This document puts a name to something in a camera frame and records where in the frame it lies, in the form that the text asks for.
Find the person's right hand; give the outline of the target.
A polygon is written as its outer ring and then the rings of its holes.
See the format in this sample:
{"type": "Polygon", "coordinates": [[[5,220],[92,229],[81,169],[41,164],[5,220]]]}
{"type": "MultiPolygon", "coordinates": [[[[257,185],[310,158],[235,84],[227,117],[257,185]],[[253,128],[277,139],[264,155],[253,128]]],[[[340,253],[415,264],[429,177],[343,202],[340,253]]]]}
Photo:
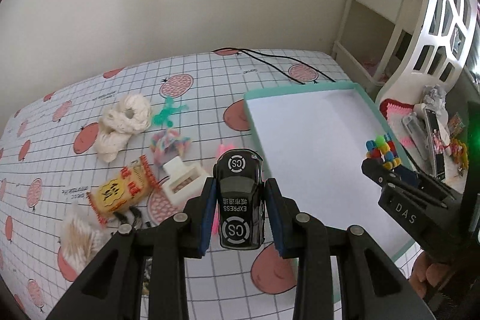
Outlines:
{"type": "Polygon", "coordinates": [[[425,299],[430,289],[440,290],[450,280],[454,269],[435,262],[427,252],[422,251],[416,258],[408,282],[421,299],[425,299]]]}

